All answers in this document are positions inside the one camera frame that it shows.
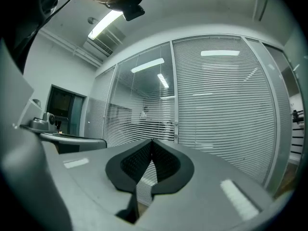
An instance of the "white sticker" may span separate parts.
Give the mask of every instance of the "white sticker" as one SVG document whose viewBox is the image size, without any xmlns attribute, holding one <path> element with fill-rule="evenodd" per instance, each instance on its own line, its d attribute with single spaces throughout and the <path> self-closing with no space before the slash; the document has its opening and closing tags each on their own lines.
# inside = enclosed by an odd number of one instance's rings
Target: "white sticker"
<svg viewBox="0 0 308 231">
<path fill-rule="evenodd" d="M 220 187 L 244 221 L 250 220 L 259 214 L 258 209 L 230 179 L 222 181 Z"/>
<path fill-rule="evenodd" d="M 272 64 L 269 64 L 269 67 L 272 69 L 272 70 L 275 70 L 274 66 Z"/>
<path fill-rule="evenodd" d="M 87 158 L 82 158 L 80 160 L 64 163 L 64 166 L 66 168 L 72 168 L 72 167 L 77 167 L 77 166 L 81 166 L 81 165 L 87 164 L 88 162 L 89 162 L 89 160 Z"/>
</svg>

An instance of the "black camera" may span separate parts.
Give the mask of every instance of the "black camera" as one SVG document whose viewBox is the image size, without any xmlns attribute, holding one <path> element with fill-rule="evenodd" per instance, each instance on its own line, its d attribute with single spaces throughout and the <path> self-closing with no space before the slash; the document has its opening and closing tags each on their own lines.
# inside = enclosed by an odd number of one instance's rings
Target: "black camera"
<svg viewBox="0 0 308 231">
<path fill-rule="evenodd" d="M 122 11 L 127 21 L 131 21 L 141 15 L 144 15 L 143 8 L 139 5 L 142 0 L 120 0 L 119 2 L 105 4 L 108 9 Z"/>
</svg>

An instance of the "fluorescent ceiling light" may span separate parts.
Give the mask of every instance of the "fluorescent ceiling light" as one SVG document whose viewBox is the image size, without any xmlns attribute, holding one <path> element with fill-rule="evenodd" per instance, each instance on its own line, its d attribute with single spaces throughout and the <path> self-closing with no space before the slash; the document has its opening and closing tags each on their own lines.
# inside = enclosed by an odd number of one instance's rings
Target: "fluorescent ceiling light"
<svg viewBox="0 0 308 231">
<path fill-rule="evenodd" d="M 175 96 L 161 97 L 160 99 L 171 99 L 171 98 L 175 98 Z"/>
<path fill-rule="evenodd" d="M 158 76 L 158 78 L 160 79 L 160 81 L 163 83 L 164 87 L 165 87 L 165 88 L 169 88 L 169 86 L 168 86 L 168 84 L 167 84 L 165 78 L 163 77 L 163 75 L 162 75 L 162 74 L 158 74 L 157 76 Z"/>
<path fill-rule="evenodd" d="M 213 93 L 199 93 L 199 94 L 193 94 L 193 96 L 203 96 L 203 95 L 212 95 Z"/>
<path fill-rule="evenodd" d="M 293 71 L 295 71 L 298 67 L 299 67 L 299 64 L 293 69 Z"/>
<path fill-rule="evenodd" d="M 240 51 L 228 51 L 228 50 L 217 50 L 217 51 L 202 51 L 201 56 L 238 56 Z"/>
<path fill-rule="evenodd" d="M 135 67 L 133 69 L 131 69 L 131 72 L 132 73 L 136 73 L 138 71 L 141 71 L 143 69 L 146 69 L 146 68 L 149 68 L 149 67 L 153 67 L 153 66 L 156 66 L 156 65 L 159 65 L 159 64 L 163 64 L 165 61 L 163 58 L 159 58 L 159 59 L 156 59 L 156 60 L 153 60 L 153 61 L 150 61 L 148 63 L 145 63 L 145 64 L 142 64 L 138 67 Z"/>
<path fill-rule="evenodd" d="M 108 27 L 115 19 L 117 19 L 119 16 L 121 16 L 123 12 L 114 11 L 108 13 L 96 26 L 95 28 L 90 32 L 88 37 L 91 40 L 94 40 L 106 27 Z"/>
</svg>

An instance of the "dark doorway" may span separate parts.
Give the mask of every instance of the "dark doorway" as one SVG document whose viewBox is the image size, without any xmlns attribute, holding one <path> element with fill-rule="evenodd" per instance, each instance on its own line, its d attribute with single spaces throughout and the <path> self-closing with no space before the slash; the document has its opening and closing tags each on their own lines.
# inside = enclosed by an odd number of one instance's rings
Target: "dark doorway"
<svg viewBox="0 0 308 231">
<path fill-rule="evenodd" d="M 59 132 L 79 136 L 83 100 L 83 97 L 74 93 L 51 87 L 47 112 L 55 116 L 55 124 Z"/>
</svg>

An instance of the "small device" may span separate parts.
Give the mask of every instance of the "small device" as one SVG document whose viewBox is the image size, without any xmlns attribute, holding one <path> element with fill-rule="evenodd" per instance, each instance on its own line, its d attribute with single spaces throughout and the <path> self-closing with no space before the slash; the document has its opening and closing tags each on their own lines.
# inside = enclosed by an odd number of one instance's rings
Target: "small device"
<svg viewBox="0 0 308 231">
<path fill-rule="evenodd" d="M 49 131 L 56 130 L 55 117 L 54 117 L 53 114 L 51 114 L 49 112 L 45 112 L 44 115 L 43 115 L 43 120 L 48 123 L 48 130 Z"/>
<path fill-rule="evenodd" d="M 139 5 L 142 0 L 120 0 L 115 3 L 106 3 L 105 6 L 108 9 L 115 11 L 122 11 L 123 16 L 127 21 L 131 21 L 145 12 L 143 8 Z"/>
</svg>

